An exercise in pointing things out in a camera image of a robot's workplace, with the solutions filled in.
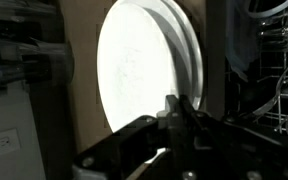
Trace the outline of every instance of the gray wall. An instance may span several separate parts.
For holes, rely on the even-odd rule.
[[[44,180],[31,103],[21,83],[0,96],[0,132],[9,129],[17,129],[20,149],[0,156],[0,180]]]

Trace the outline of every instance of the black mechanical part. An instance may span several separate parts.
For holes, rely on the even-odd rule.
[[[141,116],[81,153],[76,179],[126,179],[159,148],[167,150],[140,180],[288,179],[286,137],[236,118],[212,119],[185,96],[167,96],[166,110],[158,119]]]

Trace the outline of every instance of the wall outlet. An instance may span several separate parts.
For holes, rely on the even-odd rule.
[[[0,133],[0,156],[20,149],[16,129]]]

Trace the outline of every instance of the dishwasher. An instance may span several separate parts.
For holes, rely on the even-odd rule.
[[[288,136],[288,0],[228,7],[226,113]]]

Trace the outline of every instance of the white plate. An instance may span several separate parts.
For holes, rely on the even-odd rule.
[[[98,80],[113,132],[141,115],[156,116],[178,95],[171,50],[151,15],[133,4],[112,8],[98,44]]]
[[[187,18],[184,11],[176,4],[173,0],[162,0],[163,3],[173,12],[176,16],[177,21],[181,24],[184,34],[187,38],[188,46],[191,48],[191,64],[192,64],[192,81],[193,84],[193,107],[198,110],[203,96],[204,86],[204,72],[203,72],[203,61],[195,31]]]
[[[164,32],[176,64],[178,91],[193,100],[190,48],[175,15],[161,0],[119,0],[114,6],[128,3],[144,8]]]

